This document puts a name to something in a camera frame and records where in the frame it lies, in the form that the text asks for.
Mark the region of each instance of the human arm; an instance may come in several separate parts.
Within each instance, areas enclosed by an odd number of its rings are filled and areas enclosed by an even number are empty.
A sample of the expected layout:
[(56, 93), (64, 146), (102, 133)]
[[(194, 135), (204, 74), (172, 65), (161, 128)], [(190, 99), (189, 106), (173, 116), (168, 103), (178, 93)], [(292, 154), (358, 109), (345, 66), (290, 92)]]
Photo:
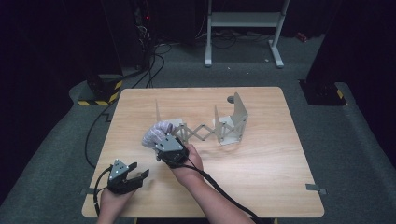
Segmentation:
[[(190, 152), (190, 161), (186, 161), (185, 164), (195, 165), (196, 168), (204, 170), (201, 157), (195, 147), (186, 145), (186, 148)], [(172, 169), (172, 172), (177, 181), (189, 191), (199, 204), (210, 223), (254, 223), (242, 210), (206, 184), (198, 172), (185, 167)]]
[(104, 189), (100, 199), (100, 214), (98, 224), (114, 223), (119, 214), (122, 212), (125, 204), (134, 195), (136, 190), (126, 194), (114, 194), (108, 189)]

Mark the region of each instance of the crumpled white cloth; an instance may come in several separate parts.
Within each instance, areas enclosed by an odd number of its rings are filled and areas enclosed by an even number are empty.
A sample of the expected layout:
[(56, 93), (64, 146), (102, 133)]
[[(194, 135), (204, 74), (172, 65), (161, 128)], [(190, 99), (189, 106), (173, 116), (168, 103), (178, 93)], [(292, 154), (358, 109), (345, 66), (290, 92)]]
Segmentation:
[(167, 121), (160, 121), (154, 124), (143, 136), (142, 145), (144, 147), (155, 148), (155, 145), (161, 142), (175, 128), (172, 123)]

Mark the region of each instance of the gray carpet floor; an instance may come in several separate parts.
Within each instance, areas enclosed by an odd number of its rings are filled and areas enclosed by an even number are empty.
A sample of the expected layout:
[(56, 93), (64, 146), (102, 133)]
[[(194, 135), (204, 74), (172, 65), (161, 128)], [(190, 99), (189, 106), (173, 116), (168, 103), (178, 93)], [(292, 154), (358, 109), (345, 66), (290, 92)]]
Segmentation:
[[(305, 79), (323, 37), (302, 43), (282, 37), (278, 48), (285, 67), (277, 69), (264, 37), (241, 37), (227, 49), (213, 48), (213, 66), (204, 67), (205, 47), (165, 45), (163, 70), (154, 88), (278, 86), (286, 97), (315, 182), (327, 189), (320, 196), (325, 215), (320, 218), (280, 218), (289, 223), (396, 223), (396, 172), (376, 142), (346, 83), (336, 83), (345, 106), (308, 105), (298, 79)], [(218, 47), (231, 41), (215, 40)], [(153, 72), (161, 66), (157, 58)], [(131, 88), (142, 76), (128, 78)], [(145, 88), (148, 78), (136, 88)], [(84, 83), (70, 90), (75, 105), (52, 129), (0, 208), (0, 223), (95, 223), (84, 217), (83, 190), (93, 169), (84, 158), (88, 130), (103, 106), (79, 106)], [(108, 109), (111, 115), (117, 105)], [(88, 142), (96, 163), (110, 123), (99, 118)], [(120, 218), (118, 223), (133, 223)]]

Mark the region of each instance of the wooden table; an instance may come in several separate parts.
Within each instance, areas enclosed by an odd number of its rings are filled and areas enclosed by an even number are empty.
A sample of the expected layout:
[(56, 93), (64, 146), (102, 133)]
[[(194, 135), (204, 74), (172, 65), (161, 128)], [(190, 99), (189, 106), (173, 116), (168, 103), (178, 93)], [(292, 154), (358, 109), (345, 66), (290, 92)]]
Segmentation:
[[(205, 171), (236, 201), (259, 217), (321, 217), (323, 205), (283, 92), (277, 87), (135, 89), (120, 95), (108, 130), (91, 188), (115, 159), (137, 161), (133, 171), (150, 169), (144, 185), (121, 214), (125, 217), (204, 217), (198, 204), (180, 186), (152, 149), (141, 145), (146, 131), (161, 119), (183, 119), (189, 127), (211, 125), (214, 107), (219, 116), (233, 114), (227, 97), (238, 92), (248, 112), (240, 143), (221, 146), (215, 135), (205, 141), (190, 138), (201, 155)], [(107, 175), (100, 188), (106, 185)], [(86, 217), (96, 217), (92, 195), (82, 208)]]

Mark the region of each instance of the dark background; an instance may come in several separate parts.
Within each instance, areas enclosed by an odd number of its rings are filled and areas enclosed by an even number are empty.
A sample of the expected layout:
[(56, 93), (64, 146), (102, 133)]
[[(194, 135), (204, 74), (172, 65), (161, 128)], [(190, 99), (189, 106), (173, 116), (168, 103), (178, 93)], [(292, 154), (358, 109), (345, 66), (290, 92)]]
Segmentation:
[[(125, 57), (134, 57), (134, 54), (120, 57), (118, 49), (129, 42), (121, 46), (117, 45), (122, 41), (114, 42), (100, 2), (80, 2), (14, 0), (0, 3), (4, 102), (0, 168), (6, 171), (1, 181), (1, 202), (43, 139), (74, 103), (68, 95), (70, 88), (87, 76), (121, 75), (123, 66), (130, 65), (122, 64)], [(205, 1), (151, 3), (163, 6), (156, 11), (161, 18), (156, 23), (158, 34), (191, 44), (202, 25)], [(280, 0), (248, 0), (243, 4), (236, 0), (214, 1), (213, 9), (279, 11), (282, 3)], [(326, 69), (318, 74), (310, 73), (308, 77), (349, 85), (393, 164), (396, 161), (396, 111), (392, 105), (396, 98), (394, 8), (390, 0), (292, 0), (282, 30), (282, 35), (288, 37), (297, 32), (308, 38), (327, 34), (318, 54), (320, 59), (315, 61), (327, 64)], [(83, 30), (84, 26), (78, 27), (77, 23), (91, 28)]]

